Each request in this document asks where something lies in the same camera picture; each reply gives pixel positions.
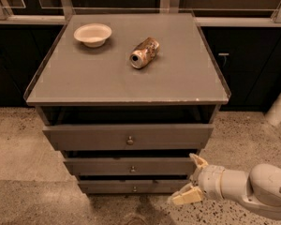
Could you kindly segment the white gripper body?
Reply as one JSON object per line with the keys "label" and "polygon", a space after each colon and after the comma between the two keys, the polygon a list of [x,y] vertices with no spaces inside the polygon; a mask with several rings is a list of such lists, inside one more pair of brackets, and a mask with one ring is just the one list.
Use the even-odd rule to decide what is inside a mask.
{"label": "white gripper body", "polygon": [[198,185],[203,195],[210,200],[221,201],[221,178],[225,168],[222,166],[208,165],[200,171]]}

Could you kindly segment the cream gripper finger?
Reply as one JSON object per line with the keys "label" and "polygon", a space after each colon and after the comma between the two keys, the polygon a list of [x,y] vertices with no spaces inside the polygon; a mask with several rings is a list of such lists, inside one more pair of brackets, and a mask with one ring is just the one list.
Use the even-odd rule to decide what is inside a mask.
{"label": "cream gripper finger", "polygon": [[190,153],[189,156],[199,170],[208,166],[208,162],[204,158],[193,153]]}
{"label": "cream gripper finger", "polygon": [[170,201],[175,205],[198,203],[203,200],[203,193],[199,187],[186,185],[170,196]]}

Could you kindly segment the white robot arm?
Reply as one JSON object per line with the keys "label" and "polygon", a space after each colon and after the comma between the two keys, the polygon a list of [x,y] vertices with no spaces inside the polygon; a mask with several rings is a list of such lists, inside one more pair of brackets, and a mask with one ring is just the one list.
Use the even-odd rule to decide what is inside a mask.
{"label": "white robot arm", "polygon": [[169,197],[175,205],[229,200],[259,216],[281,220],[281,169],[258,164],[250,172],[210,165],[204,158],[190,154],[196,170],[190,182]]}

